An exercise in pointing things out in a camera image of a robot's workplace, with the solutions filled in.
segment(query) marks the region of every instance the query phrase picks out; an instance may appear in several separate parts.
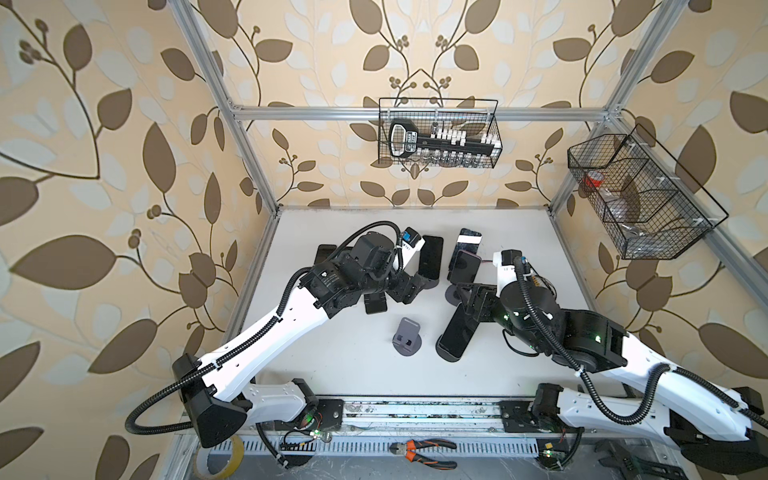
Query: tape roll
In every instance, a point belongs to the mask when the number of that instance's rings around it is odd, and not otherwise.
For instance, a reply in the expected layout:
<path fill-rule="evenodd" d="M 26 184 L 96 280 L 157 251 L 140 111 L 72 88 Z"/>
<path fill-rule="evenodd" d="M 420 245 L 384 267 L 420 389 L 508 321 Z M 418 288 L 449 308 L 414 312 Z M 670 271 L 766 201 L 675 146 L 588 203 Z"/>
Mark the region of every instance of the tape roll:
<path fill-rule="evenodd" d="M 197 450 L 192 459 L 192 469 L 198 478 L 202 478 L 202 480 L 221 480 L 232 475 L 240 467 L 240 463 L 245 456 L 245 445 L 243 445 L 243 440 L 237 435 L 232 435 L 230 440 L 232 440 L 232 456 L 230 456 L 227 464 L 218 473 L 211 473 L 208 469 L 208 457 L 210 456 L 211 449 L 200 447 Z"/>

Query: phone screen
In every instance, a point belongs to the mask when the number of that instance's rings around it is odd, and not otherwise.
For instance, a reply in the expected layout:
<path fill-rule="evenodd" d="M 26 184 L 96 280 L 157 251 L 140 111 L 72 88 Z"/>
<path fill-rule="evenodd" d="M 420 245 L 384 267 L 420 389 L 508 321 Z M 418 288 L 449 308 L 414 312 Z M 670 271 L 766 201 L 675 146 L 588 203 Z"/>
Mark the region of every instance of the phone screen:
<path fill-rule="evenodd" d="M 461 250 L 464 250 L 469 253 L 477 253 L 478 246 L 480 245 L 481 239 L 482 239 L 482 234 L 480 232 L 475 232 L 474 230 L 470 230 L 469 228 L 462 228 L 462 231 L 459 232 L 458 234 L 458 239 L 456 240 L 456 246 L 453 247 L 453 254 L 451 255 L 451 261 L 448 264 L 449 280 L 451 278 L 451 271 L 453 270 L 453 265 L 456 262 L 456 256 L 458 256 L 458 252 Z"/>
<path fill-rule="evenodd" d="M 466 250 L 459 250 L 448 280 L 451 283 L 473 283 L 482 259 Z"/>
<path fill-rule="evenodd" d="M 419 253 L 419 275 L 430 280 L 438 280 L 442 259 L 442 237 L 425 235 L 423 239 L 424 246 Z"/>

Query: wire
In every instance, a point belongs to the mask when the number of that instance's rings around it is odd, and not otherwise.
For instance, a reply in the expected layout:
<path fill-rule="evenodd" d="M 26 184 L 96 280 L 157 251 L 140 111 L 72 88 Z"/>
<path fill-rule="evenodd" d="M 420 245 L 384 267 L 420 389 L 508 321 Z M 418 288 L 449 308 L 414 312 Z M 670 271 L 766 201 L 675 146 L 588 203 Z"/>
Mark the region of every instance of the wire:
<path fill-rule="evenodd" d="M 508 334 L 507 329 L 502 329 L 502 336 L 504 337 L 504 341 L 507 343 L 507 346 L 512 352 L 515 352 L 518 355 L 529 356 L 531 358 L 538 356 L 538 352 L 534 352 L 534 353 L 521 352 L 520 350 L 516 349 L 514 346 L 510 345 L 509 340 L 507 339 L 507 334 Z"/>

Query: floral wall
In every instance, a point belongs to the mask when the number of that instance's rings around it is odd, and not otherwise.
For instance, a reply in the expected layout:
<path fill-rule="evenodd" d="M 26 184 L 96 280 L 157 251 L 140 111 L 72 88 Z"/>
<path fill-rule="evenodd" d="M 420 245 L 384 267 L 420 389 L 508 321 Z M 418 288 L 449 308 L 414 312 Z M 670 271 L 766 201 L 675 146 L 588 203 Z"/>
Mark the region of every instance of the floral wall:
<path fill-rule="evenodd" d="M 720 228 L 766 268 L 767 27 L 759 0 L 690 2 L 624 112 L 726 208 Z M 585 196 L 574 192 L 559 220 L 601 312 L 704 378 L 768 399 L 768 316 L 707 245 L 672 261 L 619 260 Z"/>
<path fill-rule="evenodd" d="M 654 0 L 191 0 L 230 96 L 250 106 L 364 97 L 600 107 Z"/>
<path fill-rule="evenodd" d="M 125 417 L 220 343 L 266 223 L 198 72 L 164 2 L 0 0 L 0 477 L 163 464 Z"/>

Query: black bracket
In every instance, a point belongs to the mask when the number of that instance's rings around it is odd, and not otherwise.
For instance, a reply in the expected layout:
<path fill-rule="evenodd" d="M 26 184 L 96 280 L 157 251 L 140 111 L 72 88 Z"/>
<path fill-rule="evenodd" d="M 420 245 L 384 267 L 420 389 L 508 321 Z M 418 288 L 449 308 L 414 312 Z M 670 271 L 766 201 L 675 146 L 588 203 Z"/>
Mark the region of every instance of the black bracket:
<path fill-rule="evenodd" d="M 688 480 L 682 468 L 638 458 L 615 440 L 601 440 L 594 446 L 594 450 L 610 453 L 611 456 L 600 459 L 600 465 L 618 468 L 625 480 L 641 480 L 645 478 L 644 475 L 670 480 Z"/>

